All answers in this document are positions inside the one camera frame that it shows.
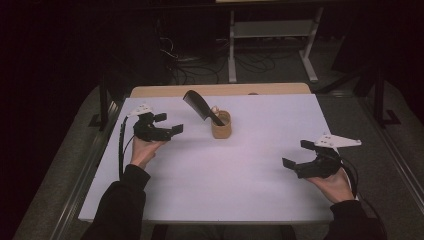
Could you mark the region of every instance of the white tabletop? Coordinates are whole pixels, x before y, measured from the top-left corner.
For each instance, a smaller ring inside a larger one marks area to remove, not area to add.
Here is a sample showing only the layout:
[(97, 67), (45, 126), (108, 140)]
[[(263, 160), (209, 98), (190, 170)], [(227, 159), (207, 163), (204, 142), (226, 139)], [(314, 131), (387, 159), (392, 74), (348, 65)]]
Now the white tabletop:
[[(330, 133), (315, 95), (205, 96), (210, 106), (232, 117), (229, 139), (212, 137), (203, 121), (181, 97), (129, 98), (111, 135), (79, 219), (91, 221), (100, 198), (118, 180), (119, 128), (126, 114), (142, 103), (153, 113), (167, 113), (155, 123), (184, 132), (161, 147), (146, 171), (144, 220), (157, 222), (312, 223), (332, 219), (331, 203), (311, 183), (283, 167), (282, 157), (298, 163), (315, 159), (300, 147)], [(137, 117), (129, 118), (125, 143)], [(125, 154), (129, 163), (131, 144)]]

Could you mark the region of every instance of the dark background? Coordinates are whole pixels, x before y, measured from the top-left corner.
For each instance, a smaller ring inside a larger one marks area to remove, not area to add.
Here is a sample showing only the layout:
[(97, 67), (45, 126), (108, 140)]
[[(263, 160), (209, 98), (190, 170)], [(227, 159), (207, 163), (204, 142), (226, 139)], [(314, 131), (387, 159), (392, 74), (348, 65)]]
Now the dark background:
[[(335, 70), (349, 73), (378, 56), (387, 80), (402, 91), (424, 122), (420, 74), (424, 64), (420, 58), (424, 53), (423, 10), (418, 1), (383, 2), (378, 7), (326, 8), (318, 34), (324, 38), (346, 36)], [(0, 168), (0, 238), (11, 239), (79, 106), (103, 76), (115, 100), (122, 100), (133, 86), (169, 82), (172, 76), (165, 67), (166, 58), (158, 51), (155, 19), (164, 19), (162, 30), (175, 41), (202, 39), (203, 31), (208, 37), (191, 47), (211, 51), (214, 38), (227, 26), (220, 22), (221, 17), (225, 22), (222, 13), (216, 21), (214, 14), (199, 20), (209, 26), (204, 32), (199, 25), (190, 26), (192, 17), (200, 19), (198, 14), (111, 18), (87, 12), (69, 0), (7, 0), (0, 4), (1, 109), (6, 109), (2, 111), (6, 157), (1, 158)]]

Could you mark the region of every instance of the tan wooden holder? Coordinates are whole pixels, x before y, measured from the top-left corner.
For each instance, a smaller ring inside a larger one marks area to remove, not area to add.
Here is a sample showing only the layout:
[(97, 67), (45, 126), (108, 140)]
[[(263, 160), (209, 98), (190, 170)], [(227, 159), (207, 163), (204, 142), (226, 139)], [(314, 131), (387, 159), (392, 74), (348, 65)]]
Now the tan wooden holder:
[(220, 110), (218, 118), (225, 124), (224, 126), (218, 126), (211, 121), (212, 135), (216, 139), (226, 139), (231, 135), (231, 115), (229, 112)]

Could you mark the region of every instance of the hand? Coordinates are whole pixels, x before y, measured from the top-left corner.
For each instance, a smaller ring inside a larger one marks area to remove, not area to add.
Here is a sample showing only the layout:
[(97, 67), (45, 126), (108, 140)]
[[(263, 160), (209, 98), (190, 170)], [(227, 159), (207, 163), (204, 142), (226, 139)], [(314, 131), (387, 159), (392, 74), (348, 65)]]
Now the hand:
[(309, 182), (315, 184), (321, 192), (332, 203), (339, 203), (346, 200), (354, 200), (352, 190), (350, 189), (347, 175), (343, 168), (340, 168), (336, 174), (328, 178), (308, 178)]
[(141, 169), (146, 168), (147, 163), (155, 157), (156, 150), (166, 142), (145, 142), (138, 137), (133, 138), (133, 150), (130, 164)]

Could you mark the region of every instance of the black sleeve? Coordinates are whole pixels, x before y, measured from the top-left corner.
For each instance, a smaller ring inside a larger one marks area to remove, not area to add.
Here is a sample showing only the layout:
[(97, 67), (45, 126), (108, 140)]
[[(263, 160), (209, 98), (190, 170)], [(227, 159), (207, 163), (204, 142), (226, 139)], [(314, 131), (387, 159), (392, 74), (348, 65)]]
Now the black sleeve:
[(144, 187), (150, 179), (141, 168), (127, 165), (121, 181), (103, 194), (93, 223), (81, 239), (140, 239)]
[(378, 219), (368, 218), (361, 203), (344, 201), (331, 206), (334, 220), (325, 240), (384, 240), (385, 234)]

